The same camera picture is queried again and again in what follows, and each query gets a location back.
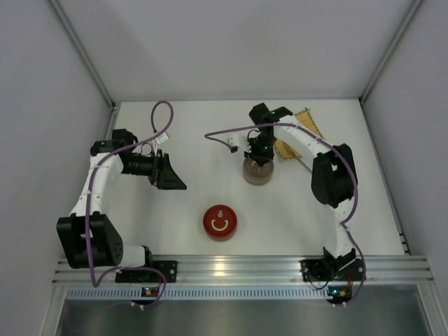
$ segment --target yellow object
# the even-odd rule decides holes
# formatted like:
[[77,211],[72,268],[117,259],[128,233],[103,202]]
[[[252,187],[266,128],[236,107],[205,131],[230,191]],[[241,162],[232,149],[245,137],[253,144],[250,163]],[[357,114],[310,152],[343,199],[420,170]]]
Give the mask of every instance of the yellow object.
[[[308,130],[323,138],[321,131],[319,131],[319,128],[317,128],[316,123],[311,117],[310,111],[311,110],[309,108],[305,108],[305,110],[297,113],[295,116],[297,117],[297,120],[299,120]],[[274,148],[282,160],[292,160],[294,158],[302,157],[299,152],[291,148],[282,140],[275,141]]]

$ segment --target small white connector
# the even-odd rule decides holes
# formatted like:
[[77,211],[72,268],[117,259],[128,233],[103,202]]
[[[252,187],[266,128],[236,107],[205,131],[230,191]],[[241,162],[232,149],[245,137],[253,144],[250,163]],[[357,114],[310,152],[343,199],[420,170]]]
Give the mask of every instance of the small white connector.
[[154,142],[157,145],[161,145],[163,144],[165,141],[167,141],[169,139],[169,135],[166,132],[163,132],[160,136],[158,136],[157,138],[154,139]]

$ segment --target gray wall panel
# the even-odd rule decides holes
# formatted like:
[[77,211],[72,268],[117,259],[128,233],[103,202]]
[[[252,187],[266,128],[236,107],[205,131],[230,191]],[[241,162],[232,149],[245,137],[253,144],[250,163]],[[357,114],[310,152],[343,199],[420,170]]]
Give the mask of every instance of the gray wall panel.
[[0,330],[36,335],[107,109],[44,1],[0,2]]
[[366,104],[403,226],[448,305],[448,2],[427,1]]

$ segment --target cable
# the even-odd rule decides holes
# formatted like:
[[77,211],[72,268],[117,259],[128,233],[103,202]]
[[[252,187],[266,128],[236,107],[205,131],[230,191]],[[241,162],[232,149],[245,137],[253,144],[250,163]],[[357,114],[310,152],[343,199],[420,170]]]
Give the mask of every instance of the cable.
[[[86,235],[85,235],[85,245],[87,247],[87,261],[88,261],[88,264],[89,264],[90,280],[92,282],[92,285],[95,288],[100,285],[102,279],[106,276],[106,274],[108,274],[109,272],[121,269],[121,267],[112,267],[111,269],[108,269],[107,271],[105,271],[105,273],[103,273],[98,278],[98,281],[95,279],[95,266],[93,265],[92,242],[90,240],[90,234],[88,233],[90,231],[90,207],[91,207],[91,202],[92,202],[92,195],[90,193],[92,192],[92,189],[93,189],[93,183],[95,181],[95,175],[97,174],[98,168],[102,164],[104,164],[105,161],[107,161],[112,156],[114,156],[116,154],[119,154],[120,152],[126,151],[128,149],[133,149],[133,148],[136,148],[137,146],[140,146],[140,145],[143,145],[143,144],[147,144],[148,142],[151,142],[152,140],[156,139],[158,136],[160,136],[161,134],[163,134],[164,132],[166,132],[168,130],[169,126],[173,122],[174,109],[173,109],[173,106],[168,101],[163,101],[163,100],[162,101],[158,101],[154,105],[153,110],[151,111],[151,115],[154,114],[154,111],[156,110],[156,108],[160,104],[168,105],[169,110],[170,110],[169,120],[168,120],[168,123],[165,125],[165,127],[163,127],[163,129],[160,132],[158,132],[157,134],[153,135],[152,137],[150,137],[150,138],[148,138],[146,140],[143,140],[143,141],[140,141],[140,142],[136,142],[136,143],[133,143],[131,145],[127,145],[127,146],[124,146],[124,147],[121,147],[119,149],[115,149],[115,150],[111,151],[108,155],[103,157],[98,162],[98,165],[92,170],[92,174],[90,175],[89,185],[88,185],[89,193],[87,194],[87,200],[86,200],[86,205],[85,205],[85,232],[86,232]],[[126,267],[125,270],[144,270],[144,269],[143,269],[143,267],[131,267],[131,268]]]
[[[143,310],[155,305],[160,298],[163,296],[163,293],[165,292],[165,289],[167,287],[167,279],[165,278],[165,276],[163,275],[163,273],[161,273],[161,271],[159,271],[158,269],[155,268],[151,268],[151,267],[113,267],[111,269],[108,269],[107,271],[105,271],[105,273],[102,274],[101,279],[104,275],[106,275],[109,272],[112,271],[116,271],[116,270],[132,270],[132,271],[147,271],[147,272],[152,272],[152,273],[156,273],[160,276],[161,281],[163,282],[163,288],[162,290],[159,290],[159,295],[150,303],[147,305],[144,305],[142,307]],[[98,316],[102,315],[104,312],[106,312],[106,310],[109,310],[110,308],[114,308],[117,306],[121,306],[121,305],[128,305],[129,302],[128,301],[119,301],[119,302],[114,302],[111,303],[108,306],[105,306],[105,308],[100,309],[99,311],[97,311],[96,313],[94,313],[86,322],[84,322],[82,325],[78,326],[77,328],[72,328],[67,322],[66,322],[66,326],[69,329],[70,333],[77,333],[78,331],[84,329],[85,327],[87,327],[89,324],[91,324],[91,322],[93,322],[95,319],[98,318]]]
[[339,224],[342,226],[342,228],[344,229],[344,231],[347,234],[347,237],[349,238],[350,242],[353,244],[353,246],[355,246],[355,249],[357,250],[360,258],[361,258],[361,262],[363,264],[363,271],[362,271],[362,275],[361,275],[361,281],[359,283],[359,287],[356,290],[355,294],[351,297],[349,302],[353,302],[359,295],[359,293],[361,292],[361,288],[364,285],[364,281],[365,281],[365,275],[366,275],[366,268],[365,268],[365,258],[363,255],[363,252],[361,251],[359,245],[356,243],[355,239],[353,238],[353,236],[351,235],[348,227],[347,227],[347,222],[350,221],[350,219],[353,217],[353,215],[355,214],[356,208],[358,207],[358,183],[356,182],[356,177],[355,174],[353,172],[353,170],[351,170],[349,163],[345,160],[345,158],[341,155],[341,153],[339,153],[339,151],[334,148],[333,146],[331,146],[327,141],[319,138],[318,136],[315,135],[315,133],[311,132],[309,129],[304,128],[302,126],[299,125],[295,125],[292,123],[288,123],[288,122],[272,122],[272,123],[266,123],[266,124],[259,124],[259,125],[251,125],[251,126],[245,126],[245,127],[238,127],[238,128],[232,128],[232,129],[224,129],[222,131],[217,131],[217,132],[212,132],[212,133],[207,133],[204,135],[205,139],[208,140],[212,140],[212,141],[217,141],[220,144],[223,144],[225,146],[227,146],[229,149],[232,148],[232,146],[220,139],[217,138],[213,138],[213,135],[219,135],[219,134],[224,134],[224,133],[232,133],[232,132],[240,132],[240,131],[245,131],[245,130],[253,130],[253,129],[260,129],[260,128],[264,128],[264,127],[294,127],[302,132],[304,132],[305,134],[309,135],[311,138],[317,140],[319,143],[321,143],[322,145],[324,145],[326,148],[330,149],[334,154],[336,154],[336,156],[341,160],[342,164],[345,166],[345,168],[347,169],[350,178],[351,178],[351,182],[353,183],[353,190],[354,190],[354,201],[353,201],[353,207],[351,208],[351,211],[349,213],[349,215],[343,220],[341,221]]
[[158,107],[159,105],[161,105],[161,104],[166,104],[166,105],[169,106],[169,109],[170,109],[170,110],[173,110],[173,106],[172,106],[168,101],[161,100],[161,101],[158,101],[157,103],[155,103],[155,105],[154,105],[154,107],[153,107],[153,110],[151,111],[151,117],[150,117],[150,119],[151,119],[151,127],[153,128],[153,132],[154,132],[154,133],[157,132],[157,130],[155,129],[155,124],[154,124],[154,113],[155,113],[155,110],[157,109],[157,107]]
[[252,132],[258,132],[260,133],[261,131],[257,130],[257,129],[251,129],[248,134],[247,134],[247,141],[249,141],[249,135],[251,135]]
[[313,288],[316,290],[316,291],[321,291],[321,290],[323,290],[327,285],[328,285],[328,283],[330,282],[330,280],[327,280],[327,282],[325,282],[325,284],[322,286],[322,287],[315,287],[315,285],[313,284],[313,282],[311,281],[311,278],[308,276],[307,277],[308,278],[308,281],[309,281],[309,283],[311,284],[311,286],[313,286]]

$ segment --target metal edge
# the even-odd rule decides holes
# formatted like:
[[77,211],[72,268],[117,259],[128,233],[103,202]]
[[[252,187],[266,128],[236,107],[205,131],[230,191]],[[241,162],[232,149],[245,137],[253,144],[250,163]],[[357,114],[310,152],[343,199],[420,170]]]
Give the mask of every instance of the metal edge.
[[120,109],[121,109],[121,102],[117,103],[115,107],[112,109],[111,113],[109,114],[109,118],[106,124],[106,131],[104,132],[103,139],[108,140],[112,137],[112,131],[117,123]]
[[67,35],[70,43],[76,51],[76,54],[79,56],[81,63],[83,63],[94,84],[97,86],[98,90],[103,96],[104,101],[107,103],[109,108],[113,109],[115,103],[113,102],[112,97],[107,90],[107,87],[105,86],[101,76],[99,75],[98,70],[94,66],[92,59],[88,55],[73,25],[70,23],[70,20],[65,13],[65,10],[62,7],[61,3],[59,2],[59,0],[45,0],[45,2],[48,4],[50,11],[56,17],[61,28]]
[[417,285],[421,303],[433,336],[448,335],[448,315],[435,283]]
[[411,247],[412,242],[409,240],[409,235],[407,234],[405,225],[403,225],[403,217],[400,215],[400,210],[399,210],[399,206],[398,206],[396,197],[394,196],[394,194],[392,192],[392,185],[391,185],[390,179],[388,178],[386,165],[384,164],[384,161],[382,160],[381,155],[379,154],[378,143],[376,142],[375,137],[373,135],[372,126],[370,124],[367,112],[365,110],[364,103],[361,101],[361,98],[359,99],[359,102],[360,102],[361,111],[363,113],[365,125],[367,126],[367,132],[369,133],[370,142],[373,145],[373,151],[374,151],[374,154],[375,154],[378,164],[379,164],[379,170],[381,172],[381,177],[383,179],[383,183],[384,183],[384,186],[386,189],[387,198],[388,198],[389,204],[391,205],[393,217],[395,218],[395,224],[398,227],[399,234],[402,234],[402,236],[405,240],[404,245],[407,247],[407,251],[405,248],[404,248],[404,251],[405,251],[405,253],[412,254],[412,247]]
[[66,286],[53,286],[51,298],[43,322],[41,330],[38,335],[40,336],[53,336],[56,335],[57,327],[59,326],[62,309],[64,308],[65,298],[67,296],[68,288]]
[[[303,280],[300,261],[311,257],[178,255],[170,258],[178,261],[176,286],[298,286],[307,284]],[[366,264],[366,285],[420,284],[433,280],[428,262],[421,256],[366,257]],[[96,277],[107,269],[95,268]],[[90,273],[88,269],[71,269],[62,260],[58,264],[53,283],[91,286]],[[106,275],[103,284],[117,287],[141,286],[115,283],[114,273]]]
[[365,89],[364,89],[362,95],[360,96],[360,101],[362,104],[364,104],[367,101],[371,91],[377,84],[379,77],[383,74],[385,68],[391,61],[392,56],[395,54],[395,51],[397,50],[397,47],[400,45],[400,42],[403,40],[410,25],[413,23],[417,13],[421,10],[421,8],[425,2],[426,2],[426,0],[414,0],[411,3],[411,5],[409,6],[409,9],[407,10],[403,20],[401,21],[400,25],[398,26],[397,31],[393,35],[393,38],[388,45],[388,48],[386,49],[383,56],[381,57],[372,76],[370,77],[369,81],[367,82],[367,85],[365,86]]

